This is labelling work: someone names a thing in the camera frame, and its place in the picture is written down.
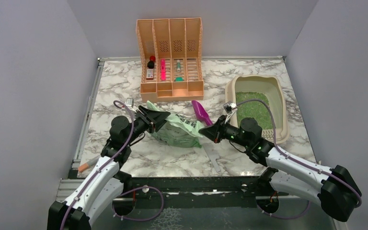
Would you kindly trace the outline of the purple litter scoop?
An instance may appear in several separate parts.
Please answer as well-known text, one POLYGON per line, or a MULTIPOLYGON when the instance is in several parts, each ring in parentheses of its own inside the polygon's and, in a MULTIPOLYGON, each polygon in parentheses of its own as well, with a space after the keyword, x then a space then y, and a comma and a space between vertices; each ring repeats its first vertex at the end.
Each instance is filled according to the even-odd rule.
POLYGON ((203 105, 199 101, 195 100, 192 100, 191 103, 197 120, 200 122, 204 122, 207 126, 213 125, 213 122, 209 118, 209 115, 204 109, 203 105))

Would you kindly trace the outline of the green litter bag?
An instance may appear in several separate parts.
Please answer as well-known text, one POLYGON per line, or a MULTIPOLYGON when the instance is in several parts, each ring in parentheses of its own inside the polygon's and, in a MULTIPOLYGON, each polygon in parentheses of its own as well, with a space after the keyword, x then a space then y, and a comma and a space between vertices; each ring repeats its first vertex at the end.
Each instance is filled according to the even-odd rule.
POLYGON ((156 140, 169 146, 179 148, 201 148, 201 138, 199 130, 205 125, 198 120, 190 120, 186 116, 166 110, 170 115, 165 119, 166 123, 157 131, 151 134, 156 140))

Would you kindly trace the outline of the beige litter box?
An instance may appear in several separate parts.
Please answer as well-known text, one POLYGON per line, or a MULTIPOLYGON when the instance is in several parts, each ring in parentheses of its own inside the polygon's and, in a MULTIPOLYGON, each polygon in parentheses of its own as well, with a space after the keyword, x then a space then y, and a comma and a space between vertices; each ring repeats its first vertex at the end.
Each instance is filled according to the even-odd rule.
POLYGON ((236 104, 249 99, 259 101, 242 104, 230 124, 238 127, 241 120, 254 118, 263 129, 262 137, 278 144, 289 137, 285 96, 280 80, 274 76, 243 75, 230 80, 225 86, 225 101, 236 104))

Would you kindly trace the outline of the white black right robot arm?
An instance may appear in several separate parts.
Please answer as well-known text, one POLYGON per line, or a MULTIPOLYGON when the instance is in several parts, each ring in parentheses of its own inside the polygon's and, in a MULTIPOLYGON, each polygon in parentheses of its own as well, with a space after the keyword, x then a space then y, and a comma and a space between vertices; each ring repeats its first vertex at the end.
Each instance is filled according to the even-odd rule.
POLYGON ((226 139, 245 147, 245 154, 255 163, 273 170, 271 177, 257 182, 258 191, 273 191, 298 196, 319 205, 330 217, 348 221, 361 204, 361 191, 345 167, 322 166, 297 157, 262 137, 262 128, 254 118, 245 118, 240 127, 227 123, 222 115, 199 133, 214 143, 226 139))

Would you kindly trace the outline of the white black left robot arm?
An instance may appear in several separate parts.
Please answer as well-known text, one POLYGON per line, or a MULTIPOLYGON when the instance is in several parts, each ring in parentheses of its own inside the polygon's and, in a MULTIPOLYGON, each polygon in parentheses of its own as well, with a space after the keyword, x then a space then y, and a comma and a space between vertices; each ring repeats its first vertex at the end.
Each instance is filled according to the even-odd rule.
POLYGON ((143 106, 135 113, 126 111, 130 118, 120 115, 112 120, 110 137, 90 174, 64 201, 50 206, 47 229, 90 230, 114 198, 131 192, 131 176, 120 171, 131 153, 131 143, 145 132, 159 131, 170 113, 143 106))

